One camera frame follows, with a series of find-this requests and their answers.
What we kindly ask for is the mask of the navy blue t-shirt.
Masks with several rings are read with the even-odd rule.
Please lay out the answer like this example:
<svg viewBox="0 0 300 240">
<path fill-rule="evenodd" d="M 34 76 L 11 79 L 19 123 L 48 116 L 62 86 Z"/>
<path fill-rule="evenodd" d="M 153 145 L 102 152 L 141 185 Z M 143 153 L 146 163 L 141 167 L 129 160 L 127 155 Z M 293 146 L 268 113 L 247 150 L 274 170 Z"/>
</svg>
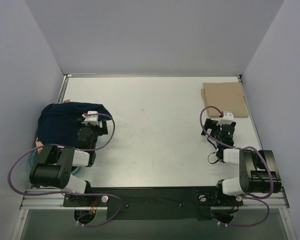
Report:
<svg viewBox="0 0 300 240">
<path fill-rule="evenodd" d="M 44 144 L 75 147 L 78 143 L 79 124 L 83 113 L 97 111 L 100 120 L 108 120 L 110 112 L 102 105 L 86 102 L 52 103 L 47 105 L 38 119 L 37 138 Z"/>
</svg>

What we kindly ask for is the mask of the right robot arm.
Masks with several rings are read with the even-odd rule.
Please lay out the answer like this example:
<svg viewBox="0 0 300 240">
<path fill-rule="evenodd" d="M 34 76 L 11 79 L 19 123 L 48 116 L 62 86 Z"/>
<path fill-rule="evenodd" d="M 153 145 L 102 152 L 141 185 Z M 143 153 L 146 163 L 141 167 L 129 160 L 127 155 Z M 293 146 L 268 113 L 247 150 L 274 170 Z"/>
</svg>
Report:
<svg viewBox="0 0 300 240">
<path fill-rule="evenodd" d="M 279 193 L 282 181 L 271 150 L 240 149 L 234 146 L 233 135 L 236 123 L 219 123 L 210 118 L 202 125 L 202 136 L 214 147 L 216 160 L 213 162 L 236 165 L 238 176 L 219 180 L 220 187 L 213 192 L 213 199 L 219 205 L 226 204 L 231 196 L 253 193 Z"/>
</svg>

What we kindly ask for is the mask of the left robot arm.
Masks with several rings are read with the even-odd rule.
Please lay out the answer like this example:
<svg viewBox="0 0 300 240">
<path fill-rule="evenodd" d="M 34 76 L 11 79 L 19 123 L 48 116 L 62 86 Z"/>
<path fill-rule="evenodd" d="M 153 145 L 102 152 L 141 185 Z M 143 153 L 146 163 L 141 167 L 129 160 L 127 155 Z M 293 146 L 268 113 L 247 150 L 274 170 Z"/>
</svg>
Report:
<svg viewBox="0 0 300 240">
<path fill-rule="evenodd" d="M 75 200 L 81 206 L 88 206 L 93 200 L 91 184 L 72 174 L 72 168 L 92 167 L 96 160 L 98 137 L 108 134 L 105 120 L 94 125 L 83 123 L 77 132 L 76 146 L 46 145 L 31 168 L 29 180 L 38 187 L 51 187 L 66 193 L 75 193 Z"/>
</svg>

